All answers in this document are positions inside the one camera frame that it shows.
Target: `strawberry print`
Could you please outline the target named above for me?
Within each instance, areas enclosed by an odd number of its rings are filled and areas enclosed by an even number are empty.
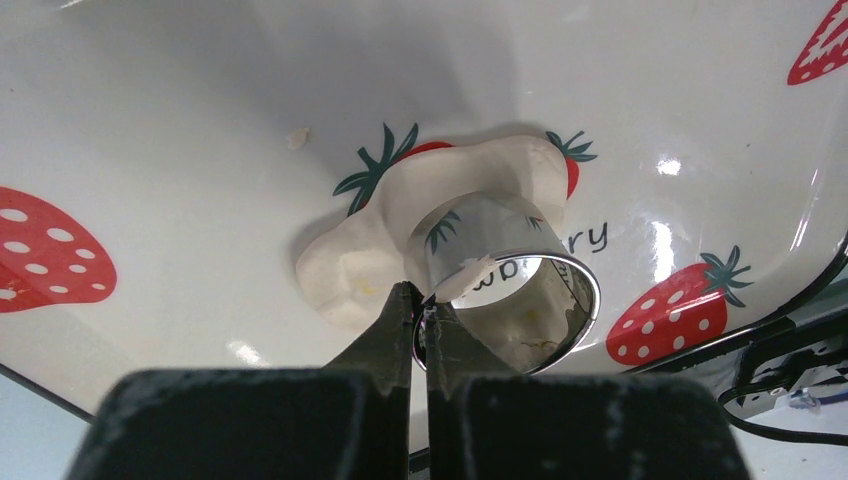
[[[571,144],[574,143],[578,137],[583,135],[583,133],[584,132],[581,130],[580,132],[577,132],[577,135],[571,137],[571,140],[562,143],[562,138],[560,138],[560,136],[556,133],[545,132],[548,136],[548,141],[554,144],[554,146],[557,147],[565,157],[565,166],[568,169],[568,190],[565,198],[571,198],[571,194],[574,193],[574,189],[577,188],[577,179],[580,177],[580,167],[577,164],[598,158],[597,155],[590,155],[586,153],[586,150],[589,150],[589,147],[592,146],[592,142],[586,142],[581,145],[577,145],[576,147],[571,146]]]
[[[446,142],[429,142],[415,147],[415,142],[418,140],[418,124],[414,124],[412,129],[406,135],[406,138],[400,143],[395,150],[395,135],[391,129],[383,124],[383,154],[380,156],[380,161],[374,160],[368,153],[365,147],[360,148],[357,153],[359,158],[365,163],[366,170],[354,173],[342,180],[336,189],[333,191],[333,196],[341,195],[350,190],[358,189],[350,208],[347,211],[348,216],[353,215],[362,207],[368,204],[374,190],[377,189],[377,183],[383,178],[383,174],[392,165],[415,155],[429,150],[439,148],[448,148],[453,145]]]
[[[848,63],[848,0],[839,0],[813,33],[789,71],[787,83],[798,85]]]
[[[73,218],[0,187],[0,313],[99,302],[116,283],[106,250]]]
[[[690,265],[658,283],[624,312],[607,335],[607,352],[624,365],[642,365],[717,337],[727,326],[727,304],[745,306],[734,293],[751,285],[734,277],[740,251],[722,262],[702,253]]]

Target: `beige dough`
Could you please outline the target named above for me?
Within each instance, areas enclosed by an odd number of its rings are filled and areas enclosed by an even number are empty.
[[[438,206],[472,192],[510,193],[533,202],[561,232],[567,188],[562,153],[536,137],[413,155],[386,171],[368,205],[307,247],[297,260],[297,280],[324,319],[362,332],[380,314],[392,285],[425,284],[424,266],[412,262],[405,271],[401,252]]]

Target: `white dot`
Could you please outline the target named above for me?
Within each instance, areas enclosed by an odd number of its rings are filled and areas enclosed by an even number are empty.
[[[77,250],[76,253],[77,255],[82,258],[85,258],[86,260],[91,260],[92,258],[94,258],[94,252],[92,252],[91,250],[86,250],[84,248],[80,248],[79,250]]]
[[[47,273],[47,267],[44,265],[39,265],[37,263],[30,263],[24,267],[28,272],[37,273],[39,275],[44,275]]]
[[[6,242],[3,244],[6,247],[6,250],[15,253],[27,253],[29,252],[29,247],[21,242]]]
[[[73,235],[61,228],[48,228],[47,235],[49,235],[53,240],[57,240],[59,242],[70,242],[74,239]]]
[[[0,210],[0,217],[3,217],[10,222],[25,222],[28,218],[26,213],[20,210],[15,210],[14,208],[4,208],[3,210]]]
[[[683,290],[678,290],[678,291],[674,292],[674,295],[668,297],[668,303],[670,303],[670,304],[674,303],[674,302],[680,300],[680,297],[682,297],[682,296],[683,296]]]

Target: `glossy white surface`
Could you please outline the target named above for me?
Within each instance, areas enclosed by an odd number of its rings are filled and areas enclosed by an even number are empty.
[[[558,233],[604,301],[561,370],[629,368],[604,348],[613,324],[701,253],[738,245],[751,266],[730,331],[848,232],[848,69],[787,85],[833,1],[62,5],[0,10],[0,185],[84,226],[117,287],[0,314],[0,361],[88,410],[133,369],[320,365],[349,344],[293,265],[344,218],[354,194],[332,192],[360,147],[379,155],[383,122],[454,145],[594,142]]]

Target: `black lettering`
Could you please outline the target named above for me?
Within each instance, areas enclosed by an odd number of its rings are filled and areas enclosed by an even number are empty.
[[[572,255],[574,255],[574,242],[580,238],[580,235],[583,235],[583,232],[577,232],[577,235],[568,237],[568,251],[571,252]]]
[[[477,285],[476,287],[474,287],[474,291],[479,292],[480,290],[483,289],[483,287],[491,287],[492,283],[494,283],[494,282],[495,282],[495,272],[489,272],[489,282],[486,283],[486,280],[481,280],[480,285]]]
[[[607,248],[607,222],[604,222],[603,229],[601,230],[601,235],[598,237],[597,241],[595,241],[595,236],[592,234],[592,232],[594,232],[594,230],[590,229],[589,230],[589,243],[591,243],[592,245],[597,245],[601,242],[604,242],[604,245],[601,248],[599,248],[597,250],[592,250],[592,253],[598,253],[601,250]]]
[[[509,274],[509,275],[506,274],[506,267],[508,265],[512,265],[512,273]],[[503,280],[505,282],[505,281],[509,280],[510,278],[518,275],[518,264],[515,263],[515,260],[509,260],[508,262],[501,265],[500,270],[501,270],[501,280]]]

